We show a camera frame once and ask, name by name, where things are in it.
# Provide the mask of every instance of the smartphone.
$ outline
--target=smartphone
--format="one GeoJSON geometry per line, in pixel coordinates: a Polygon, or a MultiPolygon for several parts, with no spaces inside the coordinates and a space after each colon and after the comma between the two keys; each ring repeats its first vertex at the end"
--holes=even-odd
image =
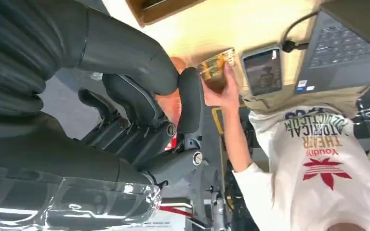
{"type": "Polygon", "coordinates": [[[283,88],[281,50],[277,45],[243,52],[241,63],[253,96],[283,88]]]}

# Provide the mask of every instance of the man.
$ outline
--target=man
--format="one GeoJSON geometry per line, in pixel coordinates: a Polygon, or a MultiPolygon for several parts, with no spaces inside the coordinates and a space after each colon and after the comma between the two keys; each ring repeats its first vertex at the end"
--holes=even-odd
{"type": "Polygon", "coordinates": [[[324,102],[270,115],[251,111],[270,173],[252,161],[240,118],[238,84],[225,64],[227,86],[217,94],[203,84],[205,103],[222,108],[225,143],[246,205],[266,231],[370,230],[370,153],[353,123],[324,102]]]}

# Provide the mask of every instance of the laptop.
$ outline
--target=laptop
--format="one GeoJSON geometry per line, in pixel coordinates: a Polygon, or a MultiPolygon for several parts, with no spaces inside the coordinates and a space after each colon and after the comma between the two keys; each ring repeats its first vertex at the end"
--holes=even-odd
{"type": "Polygon", "coordinates": [[[370,84],[370,0],[321,4],[296,94],[370,84]]]}

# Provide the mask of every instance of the transparent plastic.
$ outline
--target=transparent plastic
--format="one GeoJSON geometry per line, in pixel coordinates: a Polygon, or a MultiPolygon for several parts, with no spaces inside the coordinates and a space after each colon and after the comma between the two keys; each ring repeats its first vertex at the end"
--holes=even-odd
{"type": "Polygon", "coordinates": [[[152,218],[159,187],[0,167],[0,230],[119,230],[152,218]]]}

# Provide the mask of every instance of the wooden desk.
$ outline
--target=wooden desk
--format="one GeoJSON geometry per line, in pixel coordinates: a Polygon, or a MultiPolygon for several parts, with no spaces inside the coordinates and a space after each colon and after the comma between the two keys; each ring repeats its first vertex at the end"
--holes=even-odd
{"type": "MultiPolygon", "coordinates": [[[[240,57],[244,50],[279,42],[289,25],[316,10],[322,0],[207,0],[145,28],[140,28],[124,0],[103,2],[113,17],[157,40],[170,56],[196,66],[230,47],[240,57]]],[[[298,24],[289,37],[307,40],[313,21],[298,24]]],[[[295,83],[303,54],[284,54],[284,85],[295,83]]],[[[241,92],[248,90],[241,69],[236,73],[241,92]]]]}

